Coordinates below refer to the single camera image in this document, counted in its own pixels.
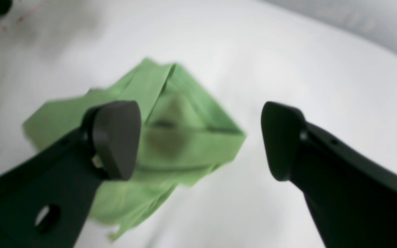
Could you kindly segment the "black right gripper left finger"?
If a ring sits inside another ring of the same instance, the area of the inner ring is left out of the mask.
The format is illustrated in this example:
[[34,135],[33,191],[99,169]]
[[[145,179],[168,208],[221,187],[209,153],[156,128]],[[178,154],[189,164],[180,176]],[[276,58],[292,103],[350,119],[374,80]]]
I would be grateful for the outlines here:
[[0,248],[72,248],[106,180],[128,181],[142,118],[136,101],[86,111],[82,124],[0,176]]

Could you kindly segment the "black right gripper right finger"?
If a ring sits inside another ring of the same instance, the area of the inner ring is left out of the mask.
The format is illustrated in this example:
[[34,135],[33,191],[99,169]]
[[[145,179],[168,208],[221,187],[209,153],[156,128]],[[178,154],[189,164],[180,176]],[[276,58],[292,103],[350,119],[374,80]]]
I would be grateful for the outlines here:
[[271,175],[302,191],[327,248],[397,248],[397,174],[302,112],[266,102],[261,128]]

